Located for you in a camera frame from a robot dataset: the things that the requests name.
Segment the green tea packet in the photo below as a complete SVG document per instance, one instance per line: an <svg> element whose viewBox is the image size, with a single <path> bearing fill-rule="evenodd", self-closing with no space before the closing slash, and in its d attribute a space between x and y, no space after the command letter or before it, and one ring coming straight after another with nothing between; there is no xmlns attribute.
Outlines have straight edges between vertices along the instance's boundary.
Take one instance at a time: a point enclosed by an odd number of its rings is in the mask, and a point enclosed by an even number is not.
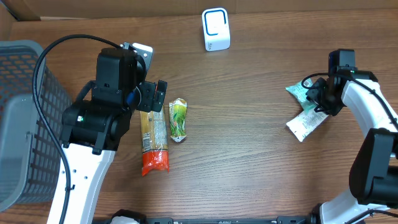
<svg viewBox="0 0 398 224"><path fill-rule="evenodd" d="M177 98L169 103L171 139L175 142L181 142L187 137L185 132L186 113L187 102L184 99Z"/></svg>

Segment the teal snack packet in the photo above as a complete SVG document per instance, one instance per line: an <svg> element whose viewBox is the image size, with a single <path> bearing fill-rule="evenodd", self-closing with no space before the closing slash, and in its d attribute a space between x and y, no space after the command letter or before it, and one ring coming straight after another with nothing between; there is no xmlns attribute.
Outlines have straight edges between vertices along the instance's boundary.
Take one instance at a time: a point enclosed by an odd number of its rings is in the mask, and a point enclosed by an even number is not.
<svg viewBox="0 0 398 224"><path fill-rule="evenodd" d="M307 100L306 93L308 89L302 86L301 81L292 86L288 86L285 89L297 99L305 114L307 114L310 110L313 110L316 107L315 103Z"/></svg>

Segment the orange noodle packet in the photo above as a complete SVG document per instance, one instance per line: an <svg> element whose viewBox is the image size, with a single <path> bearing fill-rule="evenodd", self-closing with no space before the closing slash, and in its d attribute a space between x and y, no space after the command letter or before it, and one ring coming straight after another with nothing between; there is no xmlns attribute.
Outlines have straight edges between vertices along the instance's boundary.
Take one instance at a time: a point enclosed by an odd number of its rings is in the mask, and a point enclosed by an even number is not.
<svg viewBox="0 0 398 224"><path fill-rule="evenodd" d="M152 170L169 172L169 147L164 109L140 112L142 136L142 176Z"/></svg>

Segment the white conditioner tube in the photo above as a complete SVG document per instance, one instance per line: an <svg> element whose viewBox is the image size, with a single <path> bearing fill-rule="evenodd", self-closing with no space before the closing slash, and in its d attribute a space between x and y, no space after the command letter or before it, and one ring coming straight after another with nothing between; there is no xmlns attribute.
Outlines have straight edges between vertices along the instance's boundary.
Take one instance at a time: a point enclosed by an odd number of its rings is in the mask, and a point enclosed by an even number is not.
<svg viewBox="0 0 398 224"><path fill-rule="evenodd" d="M302 142L312 131L314 131L328 117L324 112L309 110L302 111L294 119L286 123L293 135Z"/></svg>

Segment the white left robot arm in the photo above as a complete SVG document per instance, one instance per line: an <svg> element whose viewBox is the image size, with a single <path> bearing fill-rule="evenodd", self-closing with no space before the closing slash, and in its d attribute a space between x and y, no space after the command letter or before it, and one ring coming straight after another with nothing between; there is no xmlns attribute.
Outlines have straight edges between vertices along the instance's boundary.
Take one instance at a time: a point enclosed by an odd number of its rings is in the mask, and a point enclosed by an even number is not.
<svg viewBox="0 0 398 224"><path fill-rule="evenodd" d="M152 47L133 43L105 48L96 79L62 114L60 140L71 173L65 223L91 223L104 177L135 110L160 112L167 84L147 82Z"/></svg>

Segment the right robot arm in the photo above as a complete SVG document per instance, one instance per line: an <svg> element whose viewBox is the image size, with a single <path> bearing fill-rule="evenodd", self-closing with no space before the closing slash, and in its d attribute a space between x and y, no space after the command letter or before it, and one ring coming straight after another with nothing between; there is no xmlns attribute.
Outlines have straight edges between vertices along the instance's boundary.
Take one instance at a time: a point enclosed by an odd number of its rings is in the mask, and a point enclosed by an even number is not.
<svg viewBox="0 0 398 224"><path fill-rule="evenodd" d="M356 118L364 141L349 172L349 189L317 205L304 223L364 223L375 214L396 217L397 113L381 93L375 74L359 70L355 52L338 49L328 55L328 71L307 87L316 113L337 115L347 107Z"/></svg>

